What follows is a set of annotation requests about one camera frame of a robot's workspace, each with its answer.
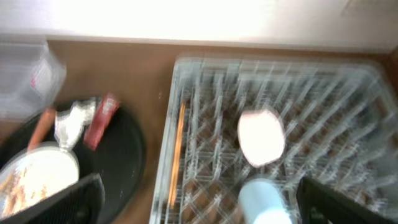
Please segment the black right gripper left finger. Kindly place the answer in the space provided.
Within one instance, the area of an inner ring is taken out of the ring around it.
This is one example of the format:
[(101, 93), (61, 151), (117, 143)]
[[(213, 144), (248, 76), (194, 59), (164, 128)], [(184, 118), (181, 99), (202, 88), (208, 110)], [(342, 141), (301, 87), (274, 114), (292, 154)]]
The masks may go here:
[(101, 176), (92, 173), (2, 224), (96, 224), (105, 201)]

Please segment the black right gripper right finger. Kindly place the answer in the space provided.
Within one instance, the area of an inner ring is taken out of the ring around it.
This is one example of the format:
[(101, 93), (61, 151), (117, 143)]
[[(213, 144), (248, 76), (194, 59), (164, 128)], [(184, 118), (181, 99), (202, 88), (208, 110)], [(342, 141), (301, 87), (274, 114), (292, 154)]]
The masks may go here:
[(301, 178), (296, 199), (303, 224), (396, 224), (310, 177)]

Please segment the grey plate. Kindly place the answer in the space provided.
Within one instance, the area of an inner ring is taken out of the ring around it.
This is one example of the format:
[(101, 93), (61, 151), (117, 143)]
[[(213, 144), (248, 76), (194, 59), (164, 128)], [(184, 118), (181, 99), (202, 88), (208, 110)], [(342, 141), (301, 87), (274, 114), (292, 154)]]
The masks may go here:
[(18, 152), (1, 169), (1, 220), (75, 184), (79, 175), (75, 153), (56, 144)]

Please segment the light blue cup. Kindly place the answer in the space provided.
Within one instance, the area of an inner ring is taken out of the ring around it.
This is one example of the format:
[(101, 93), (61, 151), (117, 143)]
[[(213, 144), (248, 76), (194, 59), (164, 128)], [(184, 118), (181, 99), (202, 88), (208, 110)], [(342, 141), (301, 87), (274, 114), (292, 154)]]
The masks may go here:
[(292, 224), (279, 188), (268, 179), (243, 184), (238, 203), (248, 224)]

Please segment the white tissue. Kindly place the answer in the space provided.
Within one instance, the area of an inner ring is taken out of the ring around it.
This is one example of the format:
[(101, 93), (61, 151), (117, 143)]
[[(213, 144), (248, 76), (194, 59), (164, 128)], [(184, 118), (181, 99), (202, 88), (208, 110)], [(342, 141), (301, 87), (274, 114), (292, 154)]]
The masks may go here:
[(59, 148), (71, 151), (81, 137), (86, 125), (89, 125), (96, 111), (96, 99), (74, 101), (67, 111), (57, 112), (54, 137)]

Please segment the orange carrot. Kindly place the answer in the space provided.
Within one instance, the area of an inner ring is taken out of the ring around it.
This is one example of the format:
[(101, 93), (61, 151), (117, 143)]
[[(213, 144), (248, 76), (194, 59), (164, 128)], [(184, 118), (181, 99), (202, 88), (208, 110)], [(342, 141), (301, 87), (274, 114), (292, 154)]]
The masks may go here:
[(35, 149), (44, 139), (45, 135), (49, 132), (50, 128), (52, 127), (55, 117), (56, 117), (56, 110), (53, 108), (47, 108), (41, 115), (36, 128), (31, 136), (31, 139), (28, 143), (27, 150)]

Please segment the pink bowl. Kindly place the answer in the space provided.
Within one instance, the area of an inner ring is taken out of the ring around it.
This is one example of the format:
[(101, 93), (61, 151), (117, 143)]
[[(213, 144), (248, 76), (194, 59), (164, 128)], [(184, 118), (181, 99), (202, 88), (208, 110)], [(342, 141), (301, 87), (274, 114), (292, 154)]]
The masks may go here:
[(285, 149), (285, 131), (273, 109), (243, 111), (237, 126), (243, 156), (253, 167), (278, 160)]

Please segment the red snack wrapper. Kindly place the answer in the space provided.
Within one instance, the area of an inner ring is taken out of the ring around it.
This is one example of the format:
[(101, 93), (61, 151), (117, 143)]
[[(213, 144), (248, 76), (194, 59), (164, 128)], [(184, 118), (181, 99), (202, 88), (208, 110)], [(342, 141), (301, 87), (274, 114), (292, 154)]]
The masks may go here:
[(111, 122), (115, 112), (119, 109), (119, 100), (111, 93), (102, 98), (99, 107), (96, 109), (93, 120), (85, 131), (83, 144), (96, 151), (104, 132)]

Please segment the wooden chopstick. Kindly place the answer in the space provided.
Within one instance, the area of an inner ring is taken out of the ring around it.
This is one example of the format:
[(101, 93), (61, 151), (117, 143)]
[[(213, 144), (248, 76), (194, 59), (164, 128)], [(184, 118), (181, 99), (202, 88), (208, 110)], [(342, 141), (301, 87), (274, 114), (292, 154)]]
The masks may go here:
[(176, 133), (175, 148), (174, 148), (174, 159), (173, 159), (172, 173), (170, 177), (170, 188), (169, 188), (169, 199), (168, 199), (168, 206), (170, 209), (173, 209), (175, 206), (175, 198), (177, 194), (178, 170), (180, 166), (180, 154), (181, 154), (182, 140), (183, 140), (183, 126), (184, 126), (186, 104), (187, 104), (186, 101), (184, 101), (181, 104), (180, 111), (178, 114), (177, 133)]

